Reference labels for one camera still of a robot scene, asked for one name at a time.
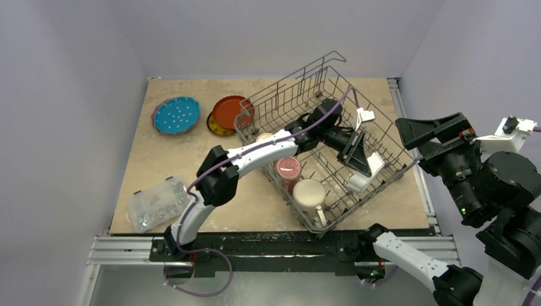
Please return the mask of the orange fluted plate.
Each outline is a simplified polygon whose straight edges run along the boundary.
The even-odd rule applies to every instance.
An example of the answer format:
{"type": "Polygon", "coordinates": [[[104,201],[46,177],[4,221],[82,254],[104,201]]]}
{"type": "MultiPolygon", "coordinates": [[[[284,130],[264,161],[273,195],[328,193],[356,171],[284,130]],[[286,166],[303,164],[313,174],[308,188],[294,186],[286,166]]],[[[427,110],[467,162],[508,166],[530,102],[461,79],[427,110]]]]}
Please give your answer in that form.
{"type": "Polygon", "coordinates": [[[226,96],[214,105],[212,115],[223,128],[243,128],[253,120],[255,109],[250,100],[243,96],[226,96]]]}

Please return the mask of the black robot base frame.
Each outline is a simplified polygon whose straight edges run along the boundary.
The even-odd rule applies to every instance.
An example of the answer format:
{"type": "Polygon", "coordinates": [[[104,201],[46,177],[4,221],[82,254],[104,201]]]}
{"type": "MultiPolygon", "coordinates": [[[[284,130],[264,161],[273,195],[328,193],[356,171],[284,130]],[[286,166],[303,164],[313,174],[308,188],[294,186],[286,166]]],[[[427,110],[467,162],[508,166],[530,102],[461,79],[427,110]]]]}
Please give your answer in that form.
{"type": "Polygon", "coordinates": [[[375,254],[374,231],[331,231],[318,236],[308,231],[199,233],[184,246],[187,253],[168,246],[169,238],[152,240],[150,261],[173,267],[180,276],[185,266],[195,277],[216,272],[306,272],[354,276],[369,282],[395,272],[392,263],[375,254]]]}

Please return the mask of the aluminium rail right side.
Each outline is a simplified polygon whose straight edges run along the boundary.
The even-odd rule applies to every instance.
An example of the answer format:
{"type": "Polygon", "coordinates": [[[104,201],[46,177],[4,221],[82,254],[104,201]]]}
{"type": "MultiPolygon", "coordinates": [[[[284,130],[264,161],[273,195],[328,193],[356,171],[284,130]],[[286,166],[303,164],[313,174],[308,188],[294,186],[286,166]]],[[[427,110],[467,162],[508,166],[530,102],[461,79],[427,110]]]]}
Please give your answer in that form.
{"type": "MultiPolygon", "coordinates": [[[[399,89],[399,78],[387,78],[387,84],[389,87],[390,95],[396,109],[398,117],[406,117],[406,110],[399,89]]],[[[456,248],[456,242],[453,236],[443,236],[439,227],[439,222],[433,207],[431,196],[426,184],[426,178],[423,170],[416,164],[413,167],[413,173],[419,187],[420,197],[424,206],[425,215],[427,221],[432,229],[434,229],[434,235],[432,237],[426,237],[423,239],[421,246],[435,247],[436,243],[443,242],[442,249],[426,249],[426,251],[433,252],[430,256],[440,260],[446,261],[450,264],[461,266],[459,253],[456,248]]]]}

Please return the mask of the yellow plate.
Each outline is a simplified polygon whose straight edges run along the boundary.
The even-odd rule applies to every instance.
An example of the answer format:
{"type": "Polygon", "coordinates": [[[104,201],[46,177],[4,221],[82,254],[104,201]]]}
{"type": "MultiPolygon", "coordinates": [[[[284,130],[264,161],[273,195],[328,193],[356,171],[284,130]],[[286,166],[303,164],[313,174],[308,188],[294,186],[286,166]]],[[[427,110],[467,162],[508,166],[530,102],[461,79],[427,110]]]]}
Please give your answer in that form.
{"type": "Polygon", "coordinates": [[[235,130],[235,129],[228,129],[228,128],[225,128],[225,127],[223,127],[223,126],[220,126],[220,125],[216,122],[216,120],[215,120],[215,118],[214,118],[212,112],[209,113],[208,116],[207,116],[207,119],[206,119],[206,126],[207,126],[207,129],[208,129],[211,133],[213,133],[213,134],[215,134],[215,135],[217,135],[217,136],[223,136],[223,137],[226,137],[226,136],[232,136],[232,135],[234,135],[234,134],[236,133],[236,130],[235,130]]]}

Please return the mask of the blue polka dot plate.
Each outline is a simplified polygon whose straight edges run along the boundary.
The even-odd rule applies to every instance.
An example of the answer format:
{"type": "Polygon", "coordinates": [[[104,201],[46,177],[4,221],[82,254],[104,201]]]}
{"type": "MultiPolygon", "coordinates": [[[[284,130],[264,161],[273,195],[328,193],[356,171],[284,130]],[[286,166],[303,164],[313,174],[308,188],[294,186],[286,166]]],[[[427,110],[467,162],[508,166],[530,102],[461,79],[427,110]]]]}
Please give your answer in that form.
{"type": "Polygon", "coordinates": [[[164,135],[181,135],[192,129],[201,114],[200,103],[187,96],[167,99],[152,114],[154,129],[164,135]]]}

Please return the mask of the clear plastic screw box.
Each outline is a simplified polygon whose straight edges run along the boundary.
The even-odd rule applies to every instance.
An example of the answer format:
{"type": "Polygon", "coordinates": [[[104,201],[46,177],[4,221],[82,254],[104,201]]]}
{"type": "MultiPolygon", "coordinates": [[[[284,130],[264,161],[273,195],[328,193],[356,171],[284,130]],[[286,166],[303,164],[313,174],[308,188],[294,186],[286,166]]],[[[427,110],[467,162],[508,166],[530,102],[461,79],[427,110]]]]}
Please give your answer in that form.
{"type": "Polygon", "coordinates": [[[179,217],[189,203],[182,177],[166,178],[160,184],[133,193],[128,216],[136,233],[145,233],[179,217]]]}

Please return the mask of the green interior mushroom mug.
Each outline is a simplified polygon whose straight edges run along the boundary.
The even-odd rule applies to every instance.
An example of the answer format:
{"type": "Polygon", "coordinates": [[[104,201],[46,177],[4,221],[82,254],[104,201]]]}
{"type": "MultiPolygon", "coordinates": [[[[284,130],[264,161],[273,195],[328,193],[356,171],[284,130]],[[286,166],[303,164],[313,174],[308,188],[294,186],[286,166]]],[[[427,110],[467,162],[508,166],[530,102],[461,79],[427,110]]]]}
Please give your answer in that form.
{"type": "Polygon", "coordinates": [[[292,195],[294,203],[310,224],[317,228],[327,226],[323,211],[326,191],[322,183],[311,178],[300,180],[294,186],[292,195]]]}

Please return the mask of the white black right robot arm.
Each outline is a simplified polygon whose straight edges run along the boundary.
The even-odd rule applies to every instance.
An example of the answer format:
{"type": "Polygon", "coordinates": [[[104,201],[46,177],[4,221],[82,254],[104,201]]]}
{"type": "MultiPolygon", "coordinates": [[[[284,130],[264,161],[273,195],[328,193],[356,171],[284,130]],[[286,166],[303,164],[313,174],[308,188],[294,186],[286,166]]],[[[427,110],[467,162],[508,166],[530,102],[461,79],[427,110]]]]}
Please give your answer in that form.
{"type": "Polygon", "coordinates": [[[381,224],[358,238],[358,255],[381,258],[423,283],[438,305],[528,305],[540,290],[540,196],[537,167],[519,150],[540,128],[513,115],[493,135],[477,136],[462,113],[433,120],[399,118],[403,146],[420,154],[419,166],[442,179],[462,224],[477,229],[489,268],[438,261],[381,224]]]}

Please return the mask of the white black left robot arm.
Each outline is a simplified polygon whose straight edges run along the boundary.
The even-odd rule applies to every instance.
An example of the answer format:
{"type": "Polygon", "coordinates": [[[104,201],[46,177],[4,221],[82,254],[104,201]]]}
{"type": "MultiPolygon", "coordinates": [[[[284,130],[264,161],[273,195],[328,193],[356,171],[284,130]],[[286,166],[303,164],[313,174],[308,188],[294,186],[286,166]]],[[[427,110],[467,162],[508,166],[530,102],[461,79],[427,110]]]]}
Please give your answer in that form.
{"type": "Polygon", "coordinates": [[[337,160],[354,171],[347,188],[356,193],[363,191],[375,172],[364,150],[362,124],[374,121],[375,114],[358,107],[354,125],[345,127],[341,125],[342,112],[340,101],[325,99],[312,112],[303,113],[262,141],[229,150],[220,145],[213,147],[198,169],[196,180],[186,189],[186,208],[165,233],[169,238],[165,252],[176,261],[187,258],[201,225],[216,207],[235,197],[243,176],[263,165],[310,151],[319,143],[335,150],[337,160]]]}

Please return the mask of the tall cream seahorse cup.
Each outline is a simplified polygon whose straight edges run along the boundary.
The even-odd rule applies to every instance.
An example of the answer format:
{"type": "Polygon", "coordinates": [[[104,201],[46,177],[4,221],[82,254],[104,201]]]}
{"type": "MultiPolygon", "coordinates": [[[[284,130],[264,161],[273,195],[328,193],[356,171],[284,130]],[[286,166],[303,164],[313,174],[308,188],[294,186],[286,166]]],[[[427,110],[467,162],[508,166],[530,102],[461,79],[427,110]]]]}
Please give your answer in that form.
{"type": "Polygon", "coordinates": [[[272,137],[272,136],[273,136],[272,133],[262,133],[262,134],[260,134],[260,135],[257,136],[256,142],[263,141],[263,140],[265,140],[265,139],[267,139],[267,138],[270,138],[270,137],[272,137]]]}

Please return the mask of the aluminium rail front left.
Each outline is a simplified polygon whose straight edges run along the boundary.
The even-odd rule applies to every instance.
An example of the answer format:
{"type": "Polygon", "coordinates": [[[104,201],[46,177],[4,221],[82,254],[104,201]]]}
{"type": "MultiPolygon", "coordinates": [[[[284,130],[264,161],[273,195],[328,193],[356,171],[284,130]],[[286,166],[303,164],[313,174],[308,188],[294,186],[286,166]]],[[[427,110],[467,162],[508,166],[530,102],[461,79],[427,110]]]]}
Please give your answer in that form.
{"type": "Polygon", "coordinates": [[[95,237],[88,265],[146,265],[153,237],[95,237]]]}

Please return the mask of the aluminium rail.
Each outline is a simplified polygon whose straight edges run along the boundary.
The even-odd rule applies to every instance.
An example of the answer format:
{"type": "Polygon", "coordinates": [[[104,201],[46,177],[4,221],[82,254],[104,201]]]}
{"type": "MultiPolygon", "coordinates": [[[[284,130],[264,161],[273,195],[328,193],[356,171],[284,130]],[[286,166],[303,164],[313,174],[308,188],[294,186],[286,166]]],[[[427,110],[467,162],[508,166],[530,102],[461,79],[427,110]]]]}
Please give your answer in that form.
{"type": "MultiPolygon", "coordinates": [[[[389,87],[390,95],[396,109],[398,117],[406,117],[406,110],[399,89],[399,78],[387,78],[387,84],[389,87]]],[[[431,196],[426,184],[426,178],[423,170],[416,164],[413,167],[413,173],[419,187],[420,197],[424,206],[425,215],[427,221],[432,229],[434,229],[434,235],[432,237],[426,237],[423,239],[421,246],[435,247],[436,243],[443,242],[442,249],[426,249],[426,251],[433,252],[430,256],[440,260],[446,261],[450,264],[461,266],[459,253],[456,248],[456,242],[453,236],[443,236],[439,227],[439,222],[433,207],[431,196]]]]}
{"type": "Polygon", "coordinates": [[[153,237],[95,237],[88,265],[146,265],[153,237]]]}

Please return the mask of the pink ghost pattern mug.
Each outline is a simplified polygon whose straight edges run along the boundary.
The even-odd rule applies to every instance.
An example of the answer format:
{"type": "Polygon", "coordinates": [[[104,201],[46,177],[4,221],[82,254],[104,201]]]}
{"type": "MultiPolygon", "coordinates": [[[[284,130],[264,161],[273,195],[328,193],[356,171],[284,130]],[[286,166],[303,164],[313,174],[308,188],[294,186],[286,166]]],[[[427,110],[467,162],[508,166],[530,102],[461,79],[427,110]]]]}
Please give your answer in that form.
{"type": "Polygon", "coordinates": [[[284,190],[289,194],[292,193],[302,175],[302,165],[300,161],[295,157],[282,158],[276,162],[275,169],[281,177],[284,190]]]}

